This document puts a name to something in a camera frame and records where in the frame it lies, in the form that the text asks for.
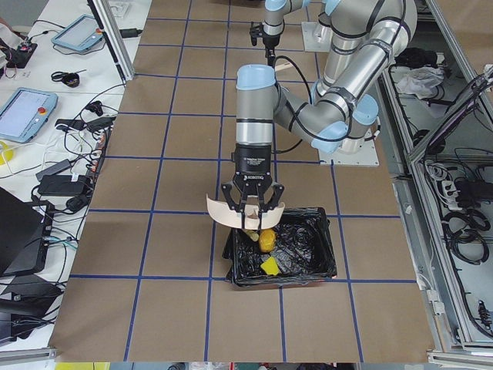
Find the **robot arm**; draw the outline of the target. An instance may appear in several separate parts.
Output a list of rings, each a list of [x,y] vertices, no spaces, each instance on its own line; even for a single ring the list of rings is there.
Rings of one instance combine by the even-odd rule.
[[[263,23],[251,37],[263,41],[268,63],[238,70],[235,171],[222,185],[223,201],[207,203],[209,215],[228,227],[261,230],[280,222],[283,187],[270,170],[275,125],[325,153],[364,137],[377,117],[367,91],[406,49],[417,24],[413,1],[325,2],[320,21],[331,31],[330,48],[324,74],[306,101],[283,88],[274,71],[284,18],[305,6],[266,2]]]
[[[267,65],[275,66],[275,48],[280,43],[280,37],[284,31],[284,16],[310,4],[310,0],[266,0],[264,4],[264,21],[250,23],[250,41],[253,46],[261,39],[265,47]]]

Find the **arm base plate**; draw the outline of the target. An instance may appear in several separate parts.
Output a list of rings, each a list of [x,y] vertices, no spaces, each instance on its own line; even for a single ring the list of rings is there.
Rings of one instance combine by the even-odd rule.
[[[318,150],[321,165],[350,166],[350,167],[378,167],[379,160],[375,148],[375,138],[381,131],[379,117],[367,129],[365,136],[352,140],[345,139],[340,142],[339,147],[332,153],[326,153],[328,143],[313,140],[311,146]]]
[[[319,22],[302,22],[302,36],[305,52],[328,52],[332,38],[332,28]]]

